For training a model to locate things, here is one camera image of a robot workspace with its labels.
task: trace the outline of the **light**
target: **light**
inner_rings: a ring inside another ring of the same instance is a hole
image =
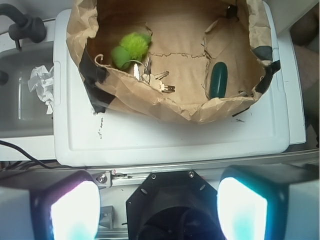
[[[228,240],[263,240],[267,200],[233,177],[224,178],[217,193],[217,212]]]
[[[94,240],[100,219],[96,184],[83,181],[51,206],[54,240]]]

